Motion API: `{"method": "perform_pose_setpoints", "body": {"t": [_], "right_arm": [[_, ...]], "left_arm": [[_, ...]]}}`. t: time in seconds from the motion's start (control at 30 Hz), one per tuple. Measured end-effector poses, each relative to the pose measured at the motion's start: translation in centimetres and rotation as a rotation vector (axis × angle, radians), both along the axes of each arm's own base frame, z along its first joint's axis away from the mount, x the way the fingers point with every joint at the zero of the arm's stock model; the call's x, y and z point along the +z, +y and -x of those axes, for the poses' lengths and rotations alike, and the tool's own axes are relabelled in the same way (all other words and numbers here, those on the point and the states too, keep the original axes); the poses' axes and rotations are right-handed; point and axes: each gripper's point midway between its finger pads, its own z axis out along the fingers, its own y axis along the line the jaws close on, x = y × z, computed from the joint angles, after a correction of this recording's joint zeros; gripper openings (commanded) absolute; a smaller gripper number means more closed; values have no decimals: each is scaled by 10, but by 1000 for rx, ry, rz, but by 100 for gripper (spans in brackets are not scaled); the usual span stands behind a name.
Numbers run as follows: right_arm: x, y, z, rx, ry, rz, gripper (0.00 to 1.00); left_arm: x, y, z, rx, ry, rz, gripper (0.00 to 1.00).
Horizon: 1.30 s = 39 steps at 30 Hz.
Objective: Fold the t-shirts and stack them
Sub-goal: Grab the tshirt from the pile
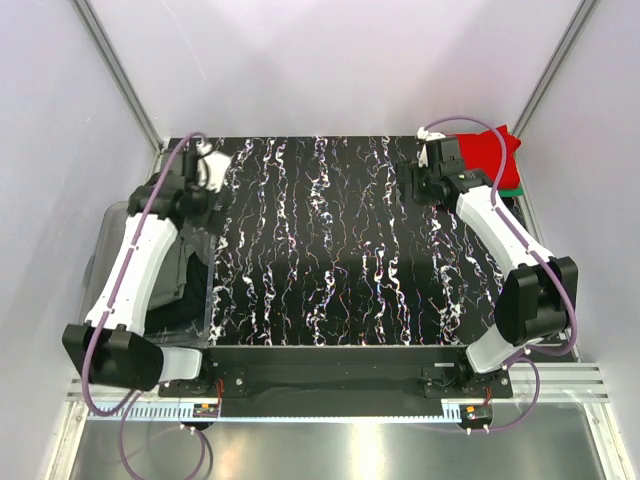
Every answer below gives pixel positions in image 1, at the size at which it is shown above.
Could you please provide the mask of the grey t shirt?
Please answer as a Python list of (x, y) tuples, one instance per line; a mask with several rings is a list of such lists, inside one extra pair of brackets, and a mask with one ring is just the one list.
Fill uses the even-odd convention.
[(211, 239), (211, 234), (196, 230), (187, 223), (184, 224), (162, 261), (147, 306), (148, 311), (182, 297), (189, 256), (196, 253), (206, 264)]

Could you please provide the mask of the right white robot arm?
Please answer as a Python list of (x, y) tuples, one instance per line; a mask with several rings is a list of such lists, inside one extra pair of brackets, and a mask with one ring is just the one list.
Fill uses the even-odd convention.
[(397, 166), (400, 196), (452, 208), (504, 277), (493, 326), (465, 347), (443, 375), (446, 387), (472, 397), (517, 354), (572, 328), (578, 268), (571, 258), (554, 256), (525, 230), (486, 173), (466, 166), (457, 137), (420, 130), (417, 141), (418, 158)]

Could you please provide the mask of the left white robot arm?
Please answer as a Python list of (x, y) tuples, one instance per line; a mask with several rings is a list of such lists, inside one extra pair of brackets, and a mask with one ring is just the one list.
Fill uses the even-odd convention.
[(84, 389), (150, 391), (174, 380), (196, 396), (214, 388), (216, 372), (203, 363), (201, 350), (161, 347), (144, 332), (162, 263), (184, 224), (208, 231), (217, 226), (230, 163), (229, 156), (213, 152), (188, 163), (185, 174), (156, 174), (131, 194), (122, 243), (105, 286), (84, 322), (67, 325), (62, 335)]

